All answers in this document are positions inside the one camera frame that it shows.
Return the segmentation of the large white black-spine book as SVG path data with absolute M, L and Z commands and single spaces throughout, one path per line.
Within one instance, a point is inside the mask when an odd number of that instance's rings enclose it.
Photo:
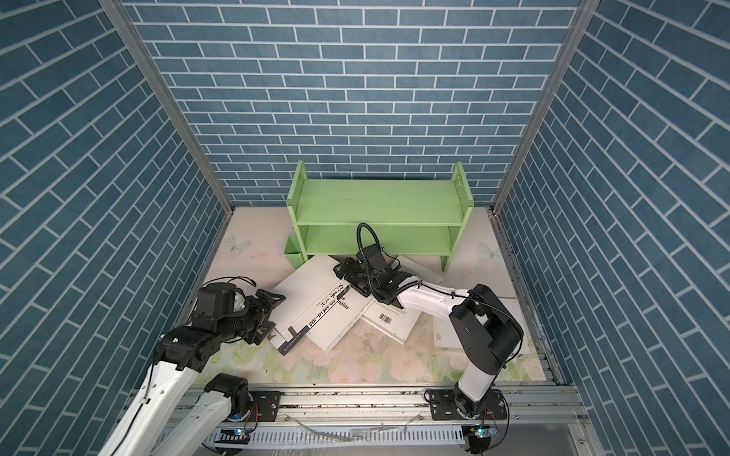
M 273 346 L 280 355 L 287 356 L 346 289 L 333 271 L 336 265 L 331 256 L 313 256 L 275 287 L 274 293 L 286 297 L 269 317 L 279 332 L 279 345 Z

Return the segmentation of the white La Dame aux camelias book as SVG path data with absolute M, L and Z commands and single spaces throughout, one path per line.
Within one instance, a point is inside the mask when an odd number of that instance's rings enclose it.
M 306 338 L 325 353 L 330 353 L 340 343 L 374 301 L 365 298 L 349 283 L 345 282 L 345 285 L 346 289 L 338 294 L 338 301 L 306 334 Z

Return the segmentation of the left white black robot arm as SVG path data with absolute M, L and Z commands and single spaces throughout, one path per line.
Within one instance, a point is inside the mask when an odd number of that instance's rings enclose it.
M 260 407 L 246 379 L 217 374 L 194 408 L 162 439 L 176 406 L 225 344 L 260 345 L 275 327 L 271 313 L 285 297 L 266 290 L 245 294 L 232 282 L 212 282 L 197 292 L 188 323 L 168 332 L 155 348 L 138 393 L 105 442 L 104 455 L 191 455 L 225 421 L 247 436 L 258 425 Z

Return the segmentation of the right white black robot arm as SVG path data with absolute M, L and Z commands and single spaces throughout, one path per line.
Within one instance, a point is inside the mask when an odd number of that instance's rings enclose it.
M 450 289 L 431 284 L 393 268 L 374 245 L 342 260 L 334 273 L 381 304 L 449 321 L 468 359 L 454 387 L 456 408 L 468 419 L 485 410 L 494 380 L 519 352 L 524 338 L 521 324 L 491 288 L 477 284 L 470 290 Z

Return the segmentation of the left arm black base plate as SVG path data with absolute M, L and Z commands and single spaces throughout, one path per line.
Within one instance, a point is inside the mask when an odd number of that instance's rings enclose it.
M 273 423 L 277 420 L 282 393 L 280 391 L 251 391 L 249 423 Z

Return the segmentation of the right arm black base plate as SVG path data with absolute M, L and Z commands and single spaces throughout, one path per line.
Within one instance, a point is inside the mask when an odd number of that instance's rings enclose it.
M 426 389 L 423 393 L 435 421 L 506 420 L 507 402 L 499 389 L 489 389 L 479 401 L 473 401 L 458 389 Z

